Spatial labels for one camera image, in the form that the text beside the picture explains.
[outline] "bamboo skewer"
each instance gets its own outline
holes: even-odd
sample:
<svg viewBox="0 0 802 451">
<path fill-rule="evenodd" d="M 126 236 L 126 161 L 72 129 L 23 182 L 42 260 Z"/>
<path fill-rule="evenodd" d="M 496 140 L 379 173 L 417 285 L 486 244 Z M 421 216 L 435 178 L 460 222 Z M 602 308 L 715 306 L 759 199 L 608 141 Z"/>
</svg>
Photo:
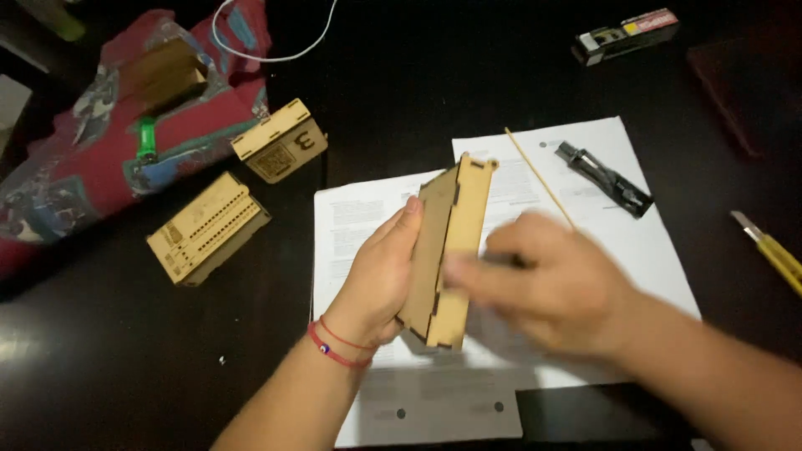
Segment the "bamboo skewer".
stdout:
<svg viewBox="0 0 802 451">
<path fill-rule="evenodd" d="M 555 196 L 554 193 L 552 193 L 552 190 L 551 188 L 549 188 L 549 185 L 546 183 L 545 180 L 543 180 L 543 177 L 541 177 L 541 174 L 537 171 L 537 169 L 535 169 L 535 165 L 533 165 L 532 161 L 529 160 L 529 157 L 526 156 L 526 154 L 524 153 L 524 149 L 520 148 L 518 141 L 515 140 L 515 136 L 512 135 L 512 133 L 509 131 L 509 128 L 504 127 L 504 131 L 507 132 L 507 136 L 509 136 L 509 139 L 512 140 L 512 143 L 515 144 L 515 148 L 518 149 L 520 155 L 524 157 L 524 160 L 526 160 L 526 164 L 529 165 L 532 172 L 535 173 L 535 177 L 537 177 L 537 180 L 541 181 L 543 188 L 546 188 L 546 192 L 549 193 L 549 196 L 551 196 L 554 203 L 557 204 L 558 207 L 560 207 L 560 211 L 562 212 L 563 216 L 565 216 L 565 219 L 568 220 L 568 223 L 571 225 L 571 228 L 576 229 L 577 227 L 573 224 L 573 221 L 571 221 L 571 217 L 568 215 L 568 212 L 565 211 L 565 207 L 562 206 L 560 201 L 557 199 L 557 196 Z"/>
</svg>

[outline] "yellow utility knife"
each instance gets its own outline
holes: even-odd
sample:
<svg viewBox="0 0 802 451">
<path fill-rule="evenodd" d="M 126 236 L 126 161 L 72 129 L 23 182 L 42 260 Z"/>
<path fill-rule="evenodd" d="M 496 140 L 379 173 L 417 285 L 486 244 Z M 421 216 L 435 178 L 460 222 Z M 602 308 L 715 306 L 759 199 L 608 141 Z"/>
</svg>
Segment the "yellow utility knife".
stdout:
<svg viewBox="0 0 802 451">
<path fill-rule="evenodd" d="M 802 265 L 785 250 L 774 238 L 764 234 L 758 229 L 752 221 L 749 221 L 743 213 L 739 211 L 731 211 L 732 217 L 738 221 L 743 227 L 743 231 L 755 240 L 757 248 L 769 262 L 772 263 L 774 268 L 785 277 L 785 280 L 791 285 L 799 296 L 802 296 Z"/>
</svg>

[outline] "hand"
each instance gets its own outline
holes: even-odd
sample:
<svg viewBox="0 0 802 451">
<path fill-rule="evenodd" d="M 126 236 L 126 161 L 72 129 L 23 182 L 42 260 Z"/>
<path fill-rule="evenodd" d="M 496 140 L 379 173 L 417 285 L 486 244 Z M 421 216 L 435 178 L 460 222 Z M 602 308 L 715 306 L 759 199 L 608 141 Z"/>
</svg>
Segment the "hand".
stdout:
<svg viewBox="0 0 802 451">
<path fill-rule="evenodd" d="M 525 269 L 447 255 L 447 281 L 511 326 L 555 351 L 612 358 L 649 300 L 585 235 L 537 213 L 495 230 L 489 254 L 519 256 Z"/>
<path fill-rule="evenodd" d="M 389 343 L 401 332 L 395 314 L 407 298 L 412 248 L 422 220 L 423 206 L 411 196 L 362 244 L 323 316 L 332 332 L 364 346 Z"/>
</svg>

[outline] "dark table surface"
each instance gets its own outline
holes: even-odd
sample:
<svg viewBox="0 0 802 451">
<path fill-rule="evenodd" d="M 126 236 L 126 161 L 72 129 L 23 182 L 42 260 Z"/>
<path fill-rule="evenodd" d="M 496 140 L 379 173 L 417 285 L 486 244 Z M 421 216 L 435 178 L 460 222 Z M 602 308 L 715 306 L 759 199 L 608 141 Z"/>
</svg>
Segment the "dark table surface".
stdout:
<svg viewBox="0 0 802 451">
<path fill-rule="evenodd" d="M 665 5 L 341 0 L 318 49 L 265 66 L 273 108 L 301 97 L 329 133 L 325 158 L 278 185 L 227 160 L 59 243 L 0 286 L 0 448 L 208 447 L 304 331 L 314 192 L 446 167 L 451 138 L 505 126 L 620 116 L 704 319 L 802 362 L 802 303 L 728 217 L 741 209 L 802 255 L 802 156 L 742 158 L 684 56 L 755 11 L 669 2 L 683 21 L 672 43 L 592 68 L 569 53 L 574 34 Z M 269 2 L 272 55 L 308 45 L 325 9 Z M 200 287 L 176 288 L 144 237 L 224 170 L 273 221 Z M 532 441 L 693 434 L 633 384 L 518 401 Z"/>
</svg>

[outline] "right hand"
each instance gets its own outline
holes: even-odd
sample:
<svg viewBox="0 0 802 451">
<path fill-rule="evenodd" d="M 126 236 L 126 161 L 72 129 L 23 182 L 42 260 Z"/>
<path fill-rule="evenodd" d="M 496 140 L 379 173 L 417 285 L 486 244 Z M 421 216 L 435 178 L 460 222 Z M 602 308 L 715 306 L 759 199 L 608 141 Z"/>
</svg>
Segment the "right hand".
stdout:
<svg viewBox="0 0 802 451">
<path fill-rule="evenodd" d="M 585 235 L 540 214 L 521 214 L 487 245 L 488 254 L 517 255 L 525 269 L 449 254 L 446 280 L 548 349 L 613 358 L 654 301 Z"/>
</svg>

